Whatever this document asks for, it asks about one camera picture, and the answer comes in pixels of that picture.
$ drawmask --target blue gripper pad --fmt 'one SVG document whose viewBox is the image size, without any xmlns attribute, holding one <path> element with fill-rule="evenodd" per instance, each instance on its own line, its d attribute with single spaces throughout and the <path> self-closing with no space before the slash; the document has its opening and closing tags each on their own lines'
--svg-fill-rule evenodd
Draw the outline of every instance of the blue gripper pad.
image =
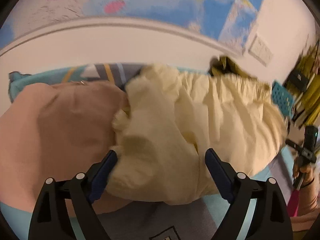
<svg viewBox="0 0 320 240">
<path fill-rule="evenodd" d="M 87 196 L 87 199 L 90 203 L 93 203 L 95 200 L 101 198 L 101 195 L 108 183 L 108 176 L 113 167 L 116 165 L 117 161 L 118 158 L 116 152 L 110 150 L 100 163 L 94 164 L 97 165 L 97 171 L 96 175 L 91 181 L 91 191 Z"/>
<path fill-rule="evenodd" d="M 290 119 L 293 117 L 293 96 L 277 81 L 274 81 L 272 84 L 271 98 L 273 103 L 279 107 L 284 117 L 289 117 Z"/>
<path fill-rule="evenodd" d="M 229 163 L 222 162 L 212 148 L 206 151 L 204 160 L 221 197 L 227 200 L 229 204 L 233 203 L 235 198 L 233 194 L 235 170 Z"/>
</svg>

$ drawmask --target person's hand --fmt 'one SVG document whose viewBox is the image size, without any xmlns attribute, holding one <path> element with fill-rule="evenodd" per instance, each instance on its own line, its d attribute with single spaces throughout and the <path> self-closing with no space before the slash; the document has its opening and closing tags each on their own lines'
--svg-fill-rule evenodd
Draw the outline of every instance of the person's hand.
<svg viewBox="0 0 320 240">
<path fill-rule="evenodd" d="M 294 165 L 293 165 L 293 178 L 297 178 L 299 176 L 299 173 L 302 172 L 302 173 L 305 173 L 306 176 L 302 182 L 302 186 L 305 186 L 307 184 L 309 184 L 310 182 L 312 182 L 313 180 L 313 168 L 311 167 L 310 164 L 308 165 L 305 165 L 305 166 L 302 166 L 300 167 L 300 169 L 298 168 L 298 158 L 296 158 L 294 160 Z"/>
</svg>

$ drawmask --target world map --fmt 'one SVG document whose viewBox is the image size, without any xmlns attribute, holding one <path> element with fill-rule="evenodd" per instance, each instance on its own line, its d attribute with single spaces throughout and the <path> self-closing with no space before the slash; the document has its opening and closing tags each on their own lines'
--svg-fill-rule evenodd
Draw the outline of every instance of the world map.
<svg viewBox="0 0 320 240">
<path fill-rule="evenodd" d="M 263 0 L 20 0 L 0 30 L 0 48 L 36 28 L 88 16 L 176 25 L 242 51 Z"/>
</svg>

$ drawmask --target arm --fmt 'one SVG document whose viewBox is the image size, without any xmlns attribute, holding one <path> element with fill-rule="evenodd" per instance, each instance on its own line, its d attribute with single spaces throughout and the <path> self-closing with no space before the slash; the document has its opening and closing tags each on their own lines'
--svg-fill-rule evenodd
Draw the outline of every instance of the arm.
<svg viewBox="0 0 320 240">
<path fill-rule="evenodd" d="M 318 180 L 314 179 L 311 184 L 300 189 L 298 216 L 302 216 L 313 212 L 318 208 Z"/>
<path fill-rule="evenodd" d="M 313 169 L 310 165 L 301 167 L 299 170 L 295 163 L 293 167 L 293 176 L 297 177 L 299 172 L 306 174 L 299 191 L 298 216 L 302 216 L 318 208 L 317 198 L 319 192 L 319 179 L 318 177 L 314 178 Z"/>
</svg>

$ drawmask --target bracelet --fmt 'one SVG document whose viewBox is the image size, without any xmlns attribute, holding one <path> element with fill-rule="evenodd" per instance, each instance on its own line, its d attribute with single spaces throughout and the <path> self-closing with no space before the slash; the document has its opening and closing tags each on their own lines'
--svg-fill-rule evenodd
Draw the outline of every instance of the bracelet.
<svg viewBox="0 0 320 240">
<path fill-rule="evenodd" d="M 309 182 L 307 185 L 302 186 L 301 188 L 308 187 L 314 180 L 315 180 L 315 178 L 313 178 L 311 182 Z"/>
</svg>

